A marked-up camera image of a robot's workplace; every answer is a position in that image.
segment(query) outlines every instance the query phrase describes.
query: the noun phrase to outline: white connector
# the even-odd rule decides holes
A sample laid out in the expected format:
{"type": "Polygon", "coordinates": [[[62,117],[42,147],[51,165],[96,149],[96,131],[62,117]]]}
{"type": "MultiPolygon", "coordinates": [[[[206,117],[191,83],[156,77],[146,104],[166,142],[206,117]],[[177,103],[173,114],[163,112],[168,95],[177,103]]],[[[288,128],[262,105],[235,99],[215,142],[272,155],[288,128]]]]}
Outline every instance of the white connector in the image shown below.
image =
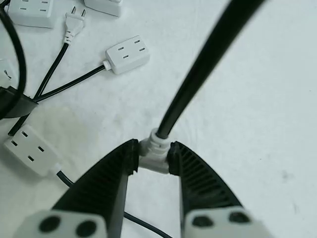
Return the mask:
{"type": "Polygon", "coordinates": [[[84,9],[81,16],[75,15],[76,7],[71,12],[66,13],[66,34],[64,43],[71,44],[74,37],[81,32],[85,27],[85,15],[86,10],[84,9]]]}
{"type": "Polygon", "coordinates": [[[11,0],[8,15],[18,25],[53,28],[54,0],[11,0]]]}
{"type": "Polygon", "coordinates": [[[16,75],[12,64],[7,59],[0,59],[0,87],[8,88],[16,86],[16,75]]]}
{"type": "Polygon", "coordinates": [[[124,73],[148,62],[150,53],[140,36],[119,43],[106,51],[104,66],[115,74],[124,73]]]}
{"type": "Polygon", "coordinates": [[[40,176],[47,176],[50,171],[57,174],[61,170],[57,152],[28,125],[8,139],[4,146],[40,176]]]}
{"type": "Polygon", "coordinates": [[[158,129],[153,129],[148,138],[140,142],[139,165],[143,168],[168,174],[167,154],[171,141],[161,139],[156,135],[158,129]]]}
{"type": "Polygon", "coordinates": [[[107,238],[101,215],[73,211],[39,211],[24,219],[13,238],[107,238]]]}
{"type": "Polygon", "coordinates": [[[94,10],[114,16],[122,15],[123,0],[84,0],[85,5],[94,10]]]}

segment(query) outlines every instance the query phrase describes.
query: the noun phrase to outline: white surface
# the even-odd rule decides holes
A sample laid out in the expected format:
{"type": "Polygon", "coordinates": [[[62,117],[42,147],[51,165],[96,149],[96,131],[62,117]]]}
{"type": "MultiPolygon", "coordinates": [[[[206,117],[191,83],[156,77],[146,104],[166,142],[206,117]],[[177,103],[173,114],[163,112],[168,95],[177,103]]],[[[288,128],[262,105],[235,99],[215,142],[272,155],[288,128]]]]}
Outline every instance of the white surface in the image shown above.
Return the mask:
{"type": "Polygon", "coordinates": [[[123,0],[84,0],[87,7],[114,16],[121,16],[123,0]]]}
{"type": "Polygon", "coordinates": [[[60,160],[55,148],[27,124],[14,137],[10,137],[4,146],[15,159],[40,176],[47,176],[60,160]]]}
{"type": "Polygon", "coordinates": [[[115,74],[121,74],[147,63],[150,52],[141,37],[135,36],[106,50],[106,60],[115,74]]]}
{"type": "Polygon", "coordinates": [[[15,86],[17,82],[13,66],[8,59],[0,59],[0,87],[15,86]]]}
{"type": "MultiPolygon", "coordinates": [[[[87,26],[47,91],[101,65],[106,49],[137,34],[152,57],[125,74],[100,72],[43,101],[29,117],[62,154],[70,178],[158,126],[226,3],[130,0],[121,18],[87,9],[87,26]]],[[[28,64],[27,94],[35,94],[61,49],[64,16],[74,5],[84,7],[80,0],[56,1],[54,29],[17,26],[28,64]]],[[[171,135],[202,156],[277,238],[317,237],[316,23],[315,0],[267,1],[171,135]]],[[[0,57],[13,60],[0,30],[0,57]]],[[[15,122],[0,121],[1,140],[15,122]]],[[[2,149],[0,188],[0,237],[10,237],[25,216],[52,207],[66,191],[58,178],[40,180],[2,149]]],[[[179,238],[178,191],[176,177],[140,169],[129,180],[126,211],[179,238]]],[[[125,220],[122,237],[157,235],[125,220]]]]}
{"type": "Polygon", "coordinates": [[[96,214],[64,212],[64,211],[39,211],[27,217],[18,228],[14,238],[78,238],[76,229],[85,221],[93,221],[96,231],[89,238],[107,238],[106,223],[102,216],[96,214]],[[45,234],[39,231],[39,225],[45,218],[58,216],[60,223],[56,230],[45,234]]]}
{"type": "Polygon", "coordinates": [[[54,0],[11,0],[8,14],[15,24],[54,27],[54,0]]]}

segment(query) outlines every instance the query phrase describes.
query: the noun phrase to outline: power strip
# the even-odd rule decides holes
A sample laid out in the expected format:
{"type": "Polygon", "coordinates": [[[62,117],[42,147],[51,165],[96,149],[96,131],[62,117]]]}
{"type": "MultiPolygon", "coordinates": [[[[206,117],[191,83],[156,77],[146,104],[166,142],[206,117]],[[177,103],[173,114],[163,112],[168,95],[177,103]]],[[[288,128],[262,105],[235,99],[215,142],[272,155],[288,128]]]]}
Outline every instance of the power strip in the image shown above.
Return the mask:
{"type": "Polygon", "coordinates": [[[8,15],[18,25],[53,28],[54,0],[11,0],[8,15]]]}
{"type": "Polygon", "coordinates": [[[61,169],[57,152],[28,125],[9,138],[4,146],[40,176],[47,176],[50,171],[57,174],[61,169]]]}
{"type": "Polygon", "coordinates": [[[84,0],[85,5],[114,16],[122,15],[123,0],[84,0]]]}

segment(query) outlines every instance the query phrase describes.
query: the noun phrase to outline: plug prong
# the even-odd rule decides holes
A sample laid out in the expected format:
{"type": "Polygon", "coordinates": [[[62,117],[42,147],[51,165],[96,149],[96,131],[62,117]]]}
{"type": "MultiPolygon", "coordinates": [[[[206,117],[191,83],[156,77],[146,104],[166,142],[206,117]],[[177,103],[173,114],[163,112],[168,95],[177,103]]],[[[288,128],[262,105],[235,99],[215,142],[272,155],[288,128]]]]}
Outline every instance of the plug prong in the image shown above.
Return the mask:
{"type": "Polygon", "coordinates": [[[76,7],[74,6],[72,11],[71,11],[71,14],[75,14],[76,13],[76,7]]]}
{"type": "Polygon", "coordinates": [[[86,9],[83,10],[83,13],[81,14],[82,17],[86,16],[86,9]]]}

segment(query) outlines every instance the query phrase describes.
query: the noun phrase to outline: white plug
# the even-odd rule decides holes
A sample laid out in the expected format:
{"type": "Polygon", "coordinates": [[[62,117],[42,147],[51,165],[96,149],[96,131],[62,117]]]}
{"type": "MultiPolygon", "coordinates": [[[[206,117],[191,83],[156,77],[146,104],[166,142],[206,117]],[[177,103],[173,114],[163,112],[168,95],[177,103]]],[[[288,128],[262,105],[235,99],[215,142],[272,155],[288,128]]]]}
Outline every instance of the white plug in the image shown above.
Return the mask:
{"type": "Polygon", "coordinates": [[[9,138],[4,146],[40,176],[47,176],[50,171],[57,174],[61,170],[57,152],[28,125],[9,138]]]}
{"type": "Polygon", "coordinates": [[[139,165],[162,174],[168,174],[167,154],[170,149],[170,138],[161,139],[156,133],[158,129],[151,131],[148,138],[140,142],[139,165]]]}
{"type": "Polygon", "coordinates": [[[115,74],[141,66],[150,59],[150,52],[140,36],[119,43],[106,51],[104,66],[115,74]]]}
{"type": "Polygon", "coordinates": [[[16,75],[8,59],[0,59],[0,87],[16,87],[16,75]]]}
{"type": "Polygon", "coordinates": [[[69,45],[71,44],[74,37],[85,27],[86,10],[84,9],[80,16],[75,15],[75,13],[76,7],[74,7],[71,12],[66,13],[66,34],[64,43],[69,45]]]}
{"type": "Polygon", "coordinates": [[[123,0],[84,0],[85,5],[94,10],[114,16],[122,15],[123,0]]]}
{"type": "Polygon", "coordinates": [[[18,25],[53,28],[54,0],[11,0],[8,15],[18,25]]]}

